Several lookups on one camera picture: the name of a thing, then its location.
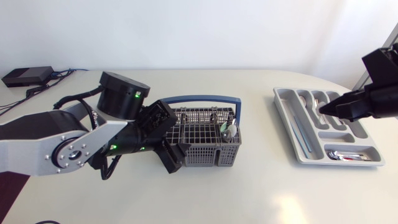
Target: electrical cable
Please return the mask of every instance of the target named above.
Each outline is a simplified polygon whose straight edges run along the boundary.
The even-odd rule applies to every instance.
[[[3,112],[0,113],[0,116],[2,116],[3,114],[7,113],[8,111],[10,111],[11,109],[13,109],[14,107],[20,105],[21,103],[23,103],[23,102],[29,100],[29,99],[32,98],[33,96],[38,95],[38,94],[44,92],[45,90],[48,90],[49,88],[51,88],[51,87],[57,85],[57,84],[60,83],[64,78],[68,77],[69,75],[71,75],[71,74],[72,74],[73,72],[75,72],[76,70],[85,70],[85,69],[81,69],[81,68],[76,68],[76,69],[70,68],[70,69],[68,69],[68,70],[64,70],[64,71],[61,71],[61,72],[54,72],[54,73],[56,73],[57,75],[62,74],[62,73],[65,73],[65,72],[66,72],[66,74],[65,74],[65,75],[62,75],[61,77],[56,77],[56,79],[58,79],[58,80],[57,80],[55,83],[49,85],[49,86],[48,86],[47,88],[45,88],[44,90],[40,90],[40,91],[38,91],[38,92],[36,92],[36,93],[33,93],[33,94],[31,94],[30,96],[28,96],[28,97],[26,97],[26,98],[24,98],[24,99],[22,99],[22,100],[20,100],[20,101],[16,101],[16,102],[10,103],[10,104],[8,104],[8,105],[2,105],[2,106],[0,106],[0,107],[2,107],[1,110],[4,110]]]
[[[111,175],[112,175],[114,169],[116,168],[116,165],[118,164],[121,157],[122,157],[121,155],[115,156],[115,158],[113,158],[113,161],[109,167],[108,167],[107,158],[106,157],[104,158],[103,164],[101,166],[101,178],[103,180],[108,180],[111,177]]]
[[[68,103],[68,102],[71,102],[74,100],[80,100],[80,99],[87,98],[90,96],[94,96],[98,93],[101,93],[103,90],[104,90],[104,87],[99,86],[99,87],[95,88],[94,90],[91,90],[91,91],[88,91],[85,93],[80,93],[80,94],[73,95],[73,96],[65,96],[61,100],[59,100],[58,102],[56,102],[54,104],[53,110],[61,108],[61,106],[64,105],[65,103]]]

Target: white table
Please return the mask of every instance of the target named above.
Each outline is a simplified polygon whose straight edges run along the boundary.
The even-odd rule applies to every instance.
[[[397,222],[396,119],[362,119],[386,160],[383,167],[302,165],[273,102],[276,86],[347,89],[308,75],[272,70],[114,72],[151,87],[145,105],[177,95],[239,97],[243,143],[234,166],[182,167],[168,174],[157,155],[146,152],[122,156],[106,181],[90,166],[69,174],[31,177],[4,223]],[[76,72],[0,117],[0,123],[51,110],[61,97],[97,87],[100,75]],[[0,105],[22,99],[26,89],[2,84]]]

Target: robotic arm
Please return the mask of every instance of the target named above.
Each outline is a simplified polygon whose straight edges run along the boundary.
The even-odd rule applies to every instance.
[[[373,83],[351,91],[319,109],[320,113],[351,122],[373,116],[398,116],[398,43],[362,58]]]
[[[169,173],[176,172],[189,144],[170,145],[163,137],[177,121],[167,103],[142,106],[150,88],[111,72],[101,86],[54,105],[78,100],[65,110],[30,114],[0,126],[0,172],[50,175],[73,172],[89,163],[110,177],[121,155],[155,151]],[[101,93],[97,107],[83,98]],[[89,115],[92,131],[80,121]],[[108,156],[116,156],[108,166]]]

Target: black cable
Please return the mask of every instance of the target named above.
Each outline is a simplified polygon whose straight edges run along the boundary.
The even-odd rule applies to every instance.
[[[3,111],[3,112],[0,113],[0,116],[2,116],[3,114],[7,113],[8,111],[10,111],[11,109],[13,109],[14,107],[20,105],[21,103],[23,103],[23,102],[29,100],[29,99],[32,98],[33,96],[38,95],[38,94],[44,92],[45,90],[48,90],[49,88],[51,88],[51,87],[57,85],[57,84],[60,83],[64,78],[66,78],[66,77],[68,77],[69,75],[71,75],[74,71],[75,71],[75,70],[68,70],[67,74],[65,74],[64,76],[60,77],[60,78],[58,79],[58,81],[56,81],[55,83],[49,85],[49,86],[48,86],[46,89],[44,89],[44,90],[38,91],[38,92],[36,92],[36,93],[33,93],[33,94],[31,94],[30,96],[28,96],[27,98],[24,98],[24,99],[22,99],[22,100],[20,100],[20,101],[16,101],[16,102],[10,103],[10,104],[8,104],[8,105],[0,106],[0,107],[5,107],[5,108],[7,108],[5,111]]]
[[[91,91],[88,91],[85,93],[80,93],[80,94],[73,95],[73,96],[65,96],[64,98],[62,98],[61,100],[59,100],[58,102],[56,102],[54,104],[53,110],[61,108],[61,106],[64,105],[65,103],[68,103],[68,102],[71,102],[74,100],[87,98],[89,96],[94,96],[95,94],[101,93],[103,90],[104,90],[104,87],[99,86],[99,87],[95,88],[94,90],[91,90]]]
[[[121,155],[115,156],[109,167],[108,167],[108,159],[106,157],[104,158],[103,164],[101,166],[101,178],[103,180],[108,180],[111,177],[116,165],[120,160],[120,157],[122,156]]]
[[[15,101],[15,102],[13,102],[13,103],[9,103],[9,104],[7,104],[7,105],[2,105],[2,106],[0,106],[0,107],[10,106],[10,105],[13,105],[14,103],[18,103],[18,102],[20,102],[20,100],[19,100],[19,101]]]
[[[90,117],[91,127],[93,128],[93,130],[96,129],[97,125],[95,125],[95,120],[94,120],[94,116],[93,116],[93,110],[90,108],[90,106],[88,106],[86,101],[84,101],[83,99],[79,99],[78,101],[80,103],[82,103],[82,105],[86,108],[87,113],[88,113],[88,117]]]

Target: blue basket handle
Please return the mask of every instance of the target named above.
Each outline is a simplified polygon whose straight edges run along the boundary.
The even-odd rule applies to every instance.
[[[193,102],[193,101],[211,101],[220,103],[233,103],[235,104],[235,117],[236,122],[241,120],[241,99],[230,96],[217,96],[217,95],[187,95],[187,96],[173,96],[168,98],[160,99],[165,103],[183,103],[183,102]]]

